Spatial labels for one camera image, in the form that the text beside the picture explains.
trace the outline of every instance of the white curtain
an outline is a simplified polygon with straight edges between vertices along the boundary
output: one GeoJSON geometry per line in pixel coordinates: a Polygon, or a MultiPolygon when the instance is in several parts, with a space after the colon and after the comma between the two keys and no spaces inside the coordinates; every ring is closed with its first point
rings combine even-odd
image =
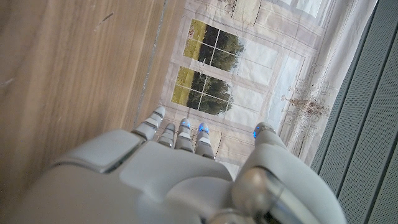
{"type": "Polygon", "coordinates": [[[254,125],[266,121],[289,151],[309,165],[376,2],[187,0],[161,98],[169,121],[177,123],[188,116],[193,123],[210,124],[217,135],[213,138],[216,159],[235,169],[251,152],[246,148],[253,145],[254,125]],[[244,50],[237,54],[233,68],[223,70],[187,53],[187,46],[193,43],[213,50],[211,58],[218,51],[217,44],[211,46],[210,37],[198,43],[194,21],[220,30],[214,32],[215,41],[224,32],[238,37],[244,50]],[[214,115],[200,106],[173,101],[181,67],[229,83],[228,94],[234,100],[228,105],[232,107],[214,115]],[[235,143],[228,144],[229,139],[235,143]]]}

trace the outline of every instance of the window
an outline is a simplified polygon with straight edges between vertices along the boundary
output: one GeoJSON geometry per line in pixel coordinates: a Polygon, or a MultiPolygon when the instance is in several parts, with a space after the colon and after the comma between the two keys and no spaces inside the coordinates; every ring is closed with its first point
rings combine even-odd
{"type": "Polygon", "coordinates": [[[192,19],[183,55],[266,86],[278,52],[192,19]]]}
{"type": "Polygon", "coordinates": [[[231,85],[223,80],[180,67],[172,102],[223,117],[233,101],[230,92],[231,85]]]}
{"type": "Polygon", "coordinates": [[[251,127],[256,125],[264,96],[239,85],[180,67],[171,101],[251,127]]]}
{"type": "Polygon", "coordinates": [[[236,35],[192,19],[183,55],[232,72],[243,50],[244,46],[236,35]]]}

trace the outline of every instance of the silver metal part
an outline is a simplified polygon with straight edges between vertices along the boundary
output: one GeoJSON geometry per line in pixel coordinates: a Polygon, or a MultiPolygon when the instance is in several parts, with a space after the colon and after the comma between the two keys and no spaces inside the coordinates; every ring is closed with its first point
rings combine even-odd
{"type": "Polygon", "coordinates": [[[165,108],[160,106],[152,112],[152,114],[144,122],[142,122],[135,130],[132,132],[140,135],[145,140],[152,140],[155,136],[156,130],[159,128],[160,123],[165,115],[165,108]]]}
{"type": "Polygon", "coordinates": [[[167,147],[173,147],[174,143],[174,130],[175,126],[174,124],[170,123],[166,126],[166,128],[163,131],[163,134],[159,136],[157,142],[161,143],[164,146],[167,147]]]}
{"type": "Polygon", "coordinates": [[[277,145],[277,146],[280,146],[281,148],[287,150],[284,142],[281,140],[280,137],[278,137],[278,135],[276,135],[276,132],[274,131],[274,129],[269,124],[267,124],[265,122],[259,123],[254,128],[253,135],[254,135],[254,138],[256,139],[254,141],[255,146],[266,143],[266,144],[277,145]]]}
{"type": "Polygon", "coordinates": [[[99,173],[108,172],[142,142],[143,139],[127,131],[110,131],[67,152],[53,166],[75,164],[99,173]]]}
{"type": "Polygon", "coordinates": [[[198,127],[197,144],[195,146],[195,154],[209,159],[215,159],[211,143],[209,139],[209,129],[206,123],[202,123],[198,127]]]}
{"type": "Polygon", "coordinates": [[[269,215],[280,223],[321,224],[311,211],[288,189],[284,189],[269,215]]]}
{"type": "Polygon", "coordinates": [[[175,149],[193,152],[190,126],[191,124],[187,118],[181,120],[180,126],[178,127],[177,140],[175,141],[175,149]]]}
{"type": "Polygon", "coordinates": [[[284,189],[274,174],[260,167],[247,170],[235,181],[232,199],[245,215],[260,220],[276,203],[284,189]]]}
{"type": "Polygon", "coordinates": [[[173,124],[158,142],[149,141],[164,112],[157,108],[132,133],[111,131],[65,154],[27,192],[9,223],[346,223],[326,183],[268,124],[255,128],[255,149],[233,182],[214,161],[205,123],[198,128],[200,156],[184,152],[192,152],[188,119],[175,143],[183,150],[168,150],[173,124]]]}
{"type": "Polygon", "coordinates": [[[254,221],[251,217],[243,216],[238,210],[226,208],[214,214],[207,224],[254,224],[254,221]]]}

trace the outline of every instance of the tree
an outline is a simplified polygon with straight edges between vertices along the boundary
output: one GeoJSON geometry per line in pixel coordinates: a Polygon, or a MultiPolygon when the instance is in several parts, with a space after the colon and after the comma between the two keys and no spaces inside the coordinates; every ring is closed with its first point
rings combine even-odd
{"type": "Polygon", "coordinates": [[[231,54],[221,50],[215,50],[211,65],[224,71],[231,71],[232,68],[235,68],[238,63],[238,55],[244,50],[244,46],[239,43],[238,37],[220,31],[216,47],[231,54]]]}

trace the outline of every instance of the robot finger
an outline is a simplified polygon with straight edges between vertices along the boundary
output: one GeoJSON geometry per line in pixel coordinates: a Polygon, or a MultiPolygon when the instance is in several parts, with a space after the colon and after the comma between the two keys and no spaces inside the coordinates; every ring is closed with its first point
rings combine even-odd
{"type": "Polygon", "coordinates": [[[187,118],[181,120],[180,126],[178,127],[177,140],[175,141],[175,149],[193,152],[190,127],[191,124],[187,118]]]}
{"type": "Polygon", "coordinates": [[[154,110],[152,114],[132,132],[134,134],[140,135],[147,141],[152,140],[156,130],[159,128],[163,120],[165,113],[166,110],[163,106],[156,108],[156,110],[154,110]]]}
{"type": "Polygon", "coordinates": [[[166,128],[163,131],[163,134],[159,136],[157,142],[161,143],[164,146],[167,146],[169,148],[173,148],[174,144],[174,131],[175,131],[175,125],[172,123],[169,123],[166,128]]]}
{"type": "Polygon", "coordinates": [[[202,123],[198,127],[197,145],[195,147],[195,154],[209,159],[215,159],[211,148],[209,139],[209,128],[206,123],[202,123]]]}

